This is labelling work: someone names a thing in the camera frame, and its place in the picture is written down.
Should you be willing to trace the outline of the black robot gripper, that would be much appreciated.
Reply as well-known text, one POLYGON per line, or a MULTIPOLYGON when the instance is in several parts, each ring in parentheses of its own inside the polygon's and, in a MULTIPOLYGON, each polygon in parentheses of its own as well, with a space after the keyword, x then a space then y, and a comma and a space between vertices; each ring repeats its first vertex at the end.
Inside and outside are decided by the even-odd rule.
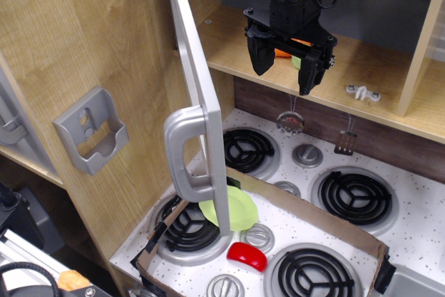
POLYGON ((301 59, 298 73, 299 94, 308 95, 319 85, 325 71, 333 65, 332 54, 337 39, 319 23, 323 9, 332 8, 338 0, 268 0, 266 9, 247 8, 245 36, 254 72, 265 74, 274 64, 275 48, 301 59), (293 38, 313 44, 301 45, 293 38))

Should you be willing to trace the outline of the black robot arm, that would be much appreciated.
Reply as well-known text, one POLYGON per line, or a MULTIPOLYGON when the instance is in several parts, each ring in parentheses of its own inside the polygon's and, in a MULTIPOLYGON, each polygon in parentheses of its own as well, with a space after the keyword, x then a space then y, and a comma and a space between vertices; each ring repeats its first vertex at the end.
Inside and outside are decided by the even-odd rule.
POLYGON ((319 23, 323 0, 268 0, 266 10, 247 8, 245 36, 254 71, 263 75, 273 65, 275 52, 300 59, 300 95, 319 85, 334 63, 337 39, 319 23))

